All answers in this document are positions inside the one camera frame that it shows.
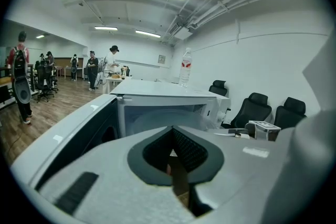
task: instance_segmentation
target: ceiling light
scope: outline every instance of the ceiling light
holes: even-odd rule
[[[100,27],[100,26],[96,26],[95,29],[97,29],[97,30],[114,30],[114,31],[118,31],[118,29],[116,27]]]
[[[148,35],[148,36],[152,36],[152,37],[161,37],[161,36],[156,35],[156,34],[147,33],[147,32],[143,32],[143,31],[139,31],[139,30],[135,30],[135,32],[138,33],[138,34],[144,34],[144,35]]]

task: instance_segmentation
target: framed picture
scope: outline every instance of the framed picture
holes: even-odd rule
[[[164,63],[166,61],[166,56],[165,55],[159,55],[159,60],[157,61],[158,63]]]

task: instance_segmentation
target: man in white shirt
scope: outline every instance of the man in white shirt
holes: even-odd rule
[[[118,46],[114,45],[110,48],[110,52],[107,54],[105,58],[105,68],[104,68],[104,73],[103,73],[103,93],[108,93],[107,92],[107,80],[106,78],[109,76],[109,73],[114,74],[117,73],[117,67],[119,66],[118,63],[116,63],[116,59],[114,55],[119,52]]]

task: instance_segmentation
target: plastic bottle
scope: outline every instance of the plastic bottle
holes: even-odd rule
[[[192,63],[191,48],[186,48],[185,54],[183,55],[182,58],[180,81],[179,81],[179,85],[183,87],[187,87],[191,71],[191,63]]]

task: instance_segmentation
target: black pants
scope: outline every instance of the black pants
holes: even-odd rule
[[[72,73],[72,69],[71,69],[71,78],[72,78],[72,79],[76,79],[76,72],[75,72],[75,73]]]
[[[97,74],[98,74],[98,72],[92,72],[92,71],[89,71],[89,72],[88,72],[89,81],[90,81],[90,88],[91,88],[91,89],[94,89],[94,88],[95,88],[94,83],[96,82]]]
[[[30,103],[27,103],[27,104],[20,103],[20,101],[16,98],[15,92],[13,92],[13,94],[14,94],[14,97],[17,101],[17,106],[19,107],[21,117],[25,121],[28,118],[28,115],[31,115],[31,113],[32,113],[32,111],[30,109]]]

